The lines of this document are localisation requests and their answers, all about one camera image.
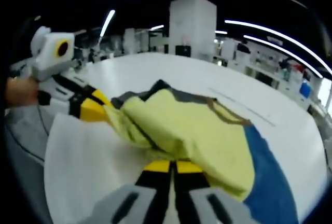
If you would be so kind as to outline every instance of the cloth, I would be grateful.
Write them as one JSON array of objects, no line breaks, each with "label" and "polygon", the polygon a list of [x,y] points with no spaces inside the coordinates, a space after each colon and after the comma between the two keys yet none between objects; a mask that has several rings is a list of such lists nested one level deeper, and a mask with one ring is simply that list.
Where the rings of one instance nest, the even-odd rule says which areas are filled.
[{"label": "cloth", "polygon": [[294,224],[292,192],[266,141],[249,120],[216,99],[158,81],[148,92],[127,92],[105,110],[114,129],[156,158],[200,166],[210,186],[244,201],[261,223]]}]

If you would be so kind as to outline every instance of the desk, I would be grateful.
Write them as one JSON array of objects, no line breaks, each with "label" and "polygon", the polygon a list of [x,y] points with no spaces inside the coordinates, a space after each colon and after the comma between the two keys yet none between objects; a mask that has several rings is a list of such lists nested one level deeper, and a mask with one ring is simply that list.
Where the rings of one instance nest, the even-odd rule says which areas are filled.
[{"label": "desk", "polygon": [[[108,98],[126,91],[148,90],[158,79],[163,79],[176,89],[216,97],[237,114],[250,119],[267,140],[289,182],[300,221],[325,190],[324,148],[313,118],[254,78],[212,63],[160,53],[105,60],[87,66],[82,74]],[[110,181],[112,187],[132,183],[140,172],[138,165],[144,163],[139,151],[130,149],[106,124],[87,124],[57,116],[45,156],[45,189],[53,220],[63,223],[64,218],[76,221],[82,218],[77,208],[70,208],[75,198],[67,202],[67,194],[75,191],[80,197],[84,193],[85,196],[77,199],[79,203],[83,198],[96,197],[91,195],[93,190],[102,197],[94,177],[98,177],[99,188],[109,190]],[[89,209],[87,203],[83,208]],[[169,210],[169,215],[175,215],[174,209]]]}]

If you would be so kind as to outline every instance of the human hand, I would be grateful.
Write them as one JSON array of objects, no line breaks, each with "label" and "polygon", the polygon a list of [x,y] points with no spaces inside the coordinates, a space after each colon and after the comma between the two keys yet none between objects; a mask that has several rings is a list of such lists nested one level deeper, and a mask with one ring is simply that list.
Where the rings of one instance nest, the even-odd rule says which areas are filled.
[{"label": "human hand", "polygon": [[38,102],[38,82],[28,79],[9,78],[6,85],[6,102],[8,107],[29,106]]}]

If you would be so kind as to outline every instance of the blue cloth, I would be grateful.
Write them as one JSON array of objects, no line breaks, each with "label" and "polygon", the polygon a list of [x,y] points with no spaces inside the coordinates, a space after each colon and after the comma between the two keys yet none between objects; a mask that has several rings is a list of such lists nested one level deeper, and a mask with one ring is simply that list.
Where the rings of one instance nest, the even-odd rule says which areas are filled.
[{"label": "blue cloth", "polygon": [[245,126],[255,180],[244,203],[261,224],[298,224],[295,201],[278,162],[257,129]]}]

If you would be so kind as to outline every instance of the white table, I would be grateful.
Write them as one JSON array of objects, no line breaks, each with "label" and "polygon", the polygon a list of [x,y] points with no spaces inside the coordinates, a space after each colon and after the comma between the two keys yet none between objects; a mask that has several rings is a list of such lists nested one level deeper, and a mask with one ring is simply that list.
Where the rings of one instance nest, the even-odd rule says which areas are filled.
[{"label": "white table", "polygon": [[[82,74],[92,86],[101,89],[108,98],[119,96],[126,91],[148,90],[158,79],[163,79],[176,89],[216,97],[222,104],[239,115],[249,118],[267,140],[289,182],[296,202],[299,221],[306,218],[326,188],[327,167],[324,148],[313,118],[295,102],[254,78],[212,63],[160,53],[142,53],[105,60],[87,66]],[[62,122],[60,129],[52,128],[46,151],[45,187],[49,204],[53,201],[52,199],[60,198],[59,184],[64,183],[62,187],[67,187],[64,181],[56,184],[55,180],[59,180],[59,177],[65,178],[66,173],[72,173],[71,169],[77,166],[73,157],[79,159],[84,147],[91,146],[90,141],[84,141],[86,142],[84,147],[75,148],[75,144],[82,145],[82,141],[66,140],[69,138],[66,128],[69,127],[63,123],[65,118],[66,116],[62,116],[58,121]],[[71,135],[76,139],[83,136],[95,138],[92,134],[87,133],[94,124],[88,126],[84,123],[83,126],[78,123],[78,120],[67,118],[72,124],[77,125],[76,128],[81,128],[81,133],[75,131],[77,129],[72,129]],[[119,139],[110,127],[107,127],[106,124],[102,126],[98,127],[98,131],[96,131],[99,139],[102,138],[100,135],[103,132],[107,133],[105,134],[107,140],[112,137],[116,140]],[[55,138],[55,132],[58,132],[64,141],[59,141],[59,136]],[[95,159],[93,158],[86,166],[91,166],[91,163],[98,164],[99,162]],[[144,163],[141,158],[137,160],[138,163]],[[137,177],[137,168],[132,169],[129,166],[125,170],[134,170],[134,175],[128,176],[129,172],[126,172],[126,176],[122,176],[120,172],[116,172],[119,176],[117,183],[126,183],[125,180]],[[50,209],[50,211],[53,220],[54,215],[61,215],[54,213],[56,212],[54,209]]]}]

